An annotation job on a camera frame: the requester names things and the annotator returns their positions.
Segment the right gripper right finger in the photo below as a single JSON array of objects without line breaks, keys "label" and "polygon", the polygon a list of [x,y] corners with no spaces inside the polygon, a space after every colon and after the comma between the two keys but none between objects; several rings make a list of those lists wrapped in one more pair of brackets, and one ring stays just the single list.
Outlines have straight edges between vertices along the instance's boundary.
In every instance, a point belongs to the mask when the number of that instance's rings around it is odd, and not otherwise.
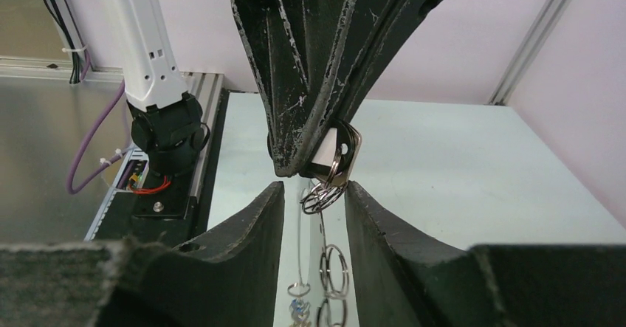
[{"label": "right gripper right finger", "polygon": [[418,230],[357,182],[345,192],[361,326],[623,326],[622,244],[478,244]]}]

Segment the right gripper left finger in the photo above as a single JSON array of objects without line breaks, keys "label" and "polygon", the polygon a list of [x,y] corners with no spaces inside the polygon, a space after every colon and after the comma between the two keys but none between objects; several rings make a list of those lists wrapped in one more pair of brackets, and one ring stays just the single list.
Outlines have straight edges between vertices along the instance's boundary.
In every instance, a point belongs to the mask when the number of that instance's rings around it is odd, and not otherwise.
[{"label": "right gripper left finger", "polygon": [[3,326],[271,326],[285,188],[170,248],[134,238],[2,244]]}]

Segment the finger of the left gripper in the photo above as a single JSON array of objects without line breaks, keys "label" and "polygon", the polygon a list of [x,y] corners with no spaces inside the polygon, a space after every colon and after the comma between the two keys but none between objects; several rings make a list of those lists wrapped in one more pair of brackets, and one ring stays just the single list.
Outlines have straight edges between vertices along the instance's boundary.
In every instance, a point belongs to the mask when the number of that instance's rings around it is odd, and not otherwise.
[{"label": "finger of the left gripper", "polygon": [[361,101],[360,0],[231,0],[266,114],[275,174],[305,173],[345,104]]},{"label": "finger of the left gripper", "polygon": [[312,137],[349,121],[413,32],[443,0],[312,0],[312,31],[325,37],[312,53],[321,109]]}]

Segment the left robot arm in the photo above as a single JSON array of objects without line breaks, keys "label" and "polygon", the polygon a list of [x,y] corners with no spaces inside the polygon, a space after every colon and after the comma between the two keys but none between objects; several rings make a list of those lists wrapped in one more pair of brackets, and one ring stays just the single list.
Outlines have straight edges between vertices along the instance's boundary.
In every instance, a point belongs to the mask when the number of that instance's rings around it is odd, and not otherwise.
[{"label": "left robot arm", "polygon": [[[311,177],[331,128],[351,121],[379,76],[443,0],[230,0],[267,121],[279,177]],[[192,168],[202,141],[159,0],[104,0],[123,53],[133,141],[151,168]]]}]

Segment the large metal keyring plate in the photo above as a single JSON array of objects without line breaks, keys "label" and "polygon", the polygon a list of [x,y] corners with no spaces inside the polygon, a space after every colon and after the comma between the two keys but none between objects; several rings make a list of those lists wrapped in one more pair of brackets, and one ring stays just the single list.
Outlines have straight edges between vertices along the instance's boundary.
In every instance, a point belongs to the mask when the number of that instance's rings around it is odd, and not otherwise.
[{"label": "large metal keyring plate", "polygon": [[326,235],[323,210],[330,194],[313,179],[297,187],[297,280],[288,285],[290,326],[346,326],[350,271]]}]

